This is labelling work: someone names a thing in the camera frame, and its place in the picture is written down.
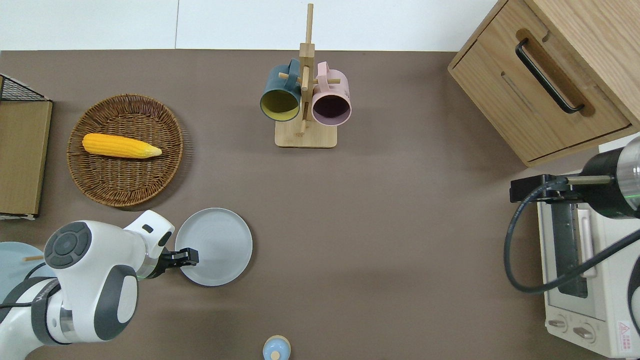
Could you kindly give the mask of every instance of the wooden rack base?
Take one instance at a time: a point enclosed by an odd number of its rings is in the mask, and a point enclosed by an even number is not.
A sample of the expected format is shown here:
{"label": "wooden rack base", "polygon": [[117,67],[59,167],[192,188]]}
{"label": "wooden rack base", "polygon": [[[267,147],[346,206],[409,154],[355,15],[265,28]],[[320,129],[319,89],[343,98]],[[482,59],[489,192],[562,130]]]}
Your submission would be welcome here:
{"label": "wooden rack base", "polygon": [[313,119],[305,121],[305,132],[301,134],[302,114],[301,110],[295,119],[276,123],[277,146],[331,149],[338,144],[338,127],[322,125]]}

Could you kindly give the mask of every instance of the corn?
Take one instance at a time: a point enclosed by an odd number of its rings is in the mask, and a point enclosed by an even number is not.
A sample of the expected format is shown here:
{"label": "corn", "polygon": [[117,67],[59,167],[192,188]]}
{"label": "corn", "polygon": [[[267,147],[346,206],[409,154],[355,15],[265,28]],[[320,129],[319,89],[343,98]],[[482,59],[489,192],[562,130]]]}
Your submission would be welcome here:
{"label": "corn", "polygon": [[117,158],[145,159],[162,155],[157,147],[124,136],[90,133],[84,136],[82,146],[92,154]]}

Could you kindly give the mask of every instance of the toaster oven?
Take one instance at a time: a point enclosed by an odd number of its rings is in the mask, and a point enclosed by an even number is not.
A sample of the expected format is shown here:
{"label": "toaster oven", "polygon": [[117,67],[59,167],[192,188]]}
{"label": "toaster oven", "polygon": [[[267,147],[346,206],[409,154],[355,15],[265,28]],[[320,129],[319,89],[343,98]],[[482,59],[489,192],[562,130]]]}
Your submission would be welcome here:
{"label": "toaster oven", "polygon": [[[605,218],[586,203],[539,202],[538,216],[545,283],[640,229],[639,219]],[[640,241],[545,292],[547,331],[606,357],[640,357],[640,335],[627,304],[629,277],[638,256]]]}

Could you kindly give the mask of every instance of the mug rack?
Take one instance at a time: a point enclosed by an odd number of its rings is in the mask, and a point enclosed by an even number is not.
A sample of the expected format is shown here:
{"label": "mug rack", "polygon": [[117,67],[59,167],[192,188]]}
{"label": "mug rack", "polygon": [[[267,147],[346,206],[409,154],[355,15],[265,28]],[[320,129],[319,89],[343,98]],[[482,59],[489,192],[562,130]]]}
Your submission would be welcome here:
{"label": "mug rack", "polygon": [[[314,16],[314,5],[307,5],[307,37],[300,43],[300,83],[301,100],[298,116],[287,122],[276,122],[275,143],[279,147],[308,147],[329,149],[338,144],[336,126],[326,126],[314,121],[311,100],[313,97],[316,45],[311,42],[311,28]],[[288,78],[280,73],[281,78]],[[339,83],[339,79],[329,79],[329,83]]]}

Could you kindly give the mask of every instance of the wicker basket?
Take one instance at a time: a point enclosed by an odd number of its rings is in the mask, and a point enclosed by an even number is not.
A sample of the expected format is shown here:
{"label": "wicker basket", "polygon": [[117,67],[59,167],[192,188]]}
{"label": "wicker basket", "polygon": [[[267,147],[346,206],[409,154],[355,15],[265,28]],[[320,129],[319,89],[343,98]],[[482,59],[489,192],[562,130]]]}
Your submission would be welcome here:
{"label": "wicker basket", "polygon": [[[126,136],[162,150],[147,159],[89,154],[88,133]],[[123,94],[93,105],[78,120],[67,145],[67,164],[77,187],[91,200],[123,207],[156,196],[173,179],[182,159],[182,130],[175,115],[150,97]]]}

